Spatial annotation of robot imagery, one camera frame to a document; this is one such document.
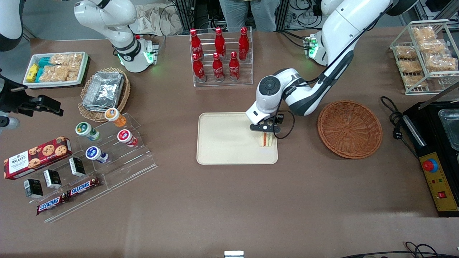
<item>aluminum foil container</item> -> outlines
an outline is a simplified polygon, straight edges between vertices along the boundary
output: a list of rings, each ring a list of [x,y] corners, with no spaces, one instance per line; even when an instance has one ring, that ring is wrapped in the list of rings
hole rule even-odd
[[[123,91],[124,76],[117,72],[97,72],[92,78],[83,106],[89,111],[105,112],[117,107]]]

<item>brown table surface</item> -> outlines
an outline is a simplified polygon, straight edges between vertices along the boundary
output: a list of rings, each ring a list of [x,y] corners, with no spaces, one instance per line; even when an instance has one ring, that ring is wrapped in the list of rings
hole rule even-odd
[[[254,85],[197,89],[191,81],[188,36],[170,37],[158,65],[133,74],[125,111],[142,125],[158,168],[52,224],[27,204],[17,182],[0,180],[0,253],[10,257],[330,257],[402,250],[403,241],[427,243],[458,254],[459,219],[437,218],[416,160],[392,138],[392,98],[401,111],[427,96],[405,96],[387,49],[402,28],[375,28],[358,42],[347,71],[317,111],[297,117],[278,142],[274,165],[202,166],[196,162],[198,117],[203,112],[245,112],[259,80],[293,67],[306,79],[323,67],[276,33],[254,33]],[[33,53],[85,51],[89,74],[122,66],[107,40],[32,41]],[[7,158],[56,136],[73,141],[84,119],[81,88],[35,90],[62,103],[64,116],[19,117],[21,127],[0,137]],[[379,150],[363,160],[340,158],[317,132],[329,102],[354,100],[369,107],[383,127]]]

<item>jeans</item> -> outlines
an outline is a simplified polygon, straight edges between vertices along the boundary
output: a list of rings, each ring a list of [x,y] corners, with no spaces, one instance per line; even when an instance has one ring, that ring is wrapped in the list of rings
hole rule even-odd
[[[257,31],[275,31],[275,12],[280,0],[220,0],[223,15],[225,16],[228,31],[239,32],[245,26],[249,5]]]

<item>red box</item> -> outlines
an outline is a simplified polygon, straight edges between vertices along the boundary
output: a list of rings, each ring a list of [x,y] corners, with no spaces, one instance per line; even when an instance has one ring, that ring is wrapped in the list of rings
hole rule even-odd
[[[4,160],[5,178],[16,180],[72,155],[70,140],[57,137]]]

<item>round basket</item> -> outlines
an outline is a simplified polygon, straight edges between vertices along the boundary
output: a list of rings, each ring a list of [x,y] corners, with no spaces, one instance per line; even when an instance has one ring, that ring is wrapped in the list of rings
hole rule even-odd
[[[354,101],[336,101],[320,112],[317,129],[324,144],[341,157],[360,159],[381,145],[382,128],[375,114]]]
[[[124,75],[123,91],[121,93],[121,96],[119,97],[119,102],[118,102],[118,107],[117,107],[118,111],[122,113],[121,111],[126,105],[126,102],[128,101],[128,98],[129,98],[129,92],[131,91],[131,84],[129,82],[128,76],[122,70],[118,68],[112,68],[112,67],[104,68],[100,70],[99,72],[107,72],[107,73],[117,72],[117,73],[121,73],[122,75]],[[93,77],[94,75],[91,76],[91,78],[86,82],[83,89],[81,90],[81,94],[80,94],[81,100],[84,99],[84,96],[86,95],[86,92],[88,91],[88,87],[91,84]],[[80,110],[80,114],[83,117],[89,120],[99,122],[99,123],[103,123],[107,121],[107,119],[105,119],[104,112],[89,111],[83,106],[83,103],[78,104],[78,110]]]

